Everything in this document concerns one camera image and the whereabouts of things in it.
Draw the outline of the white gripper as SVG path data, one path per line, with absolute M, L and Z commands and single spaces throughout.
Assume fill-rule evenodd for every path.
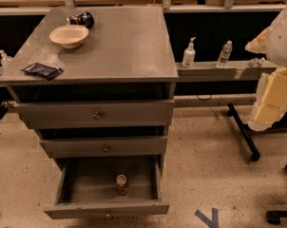
M 286 112 L 287 67 L 280 66 L 271 74 L 261 74 L 248 126 L 254 131 L 264 131 Z

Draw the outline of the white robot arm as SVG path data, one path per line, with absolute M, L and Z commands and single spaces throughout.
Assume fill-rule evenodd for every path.
M 264 131 L 282 119 L 287 111 L 287 5 L 272 24 L 249 42 L 245 49 L 264 53 L 277 66 L 271 74 L 263 73 L 258 80 L 249 128 Z

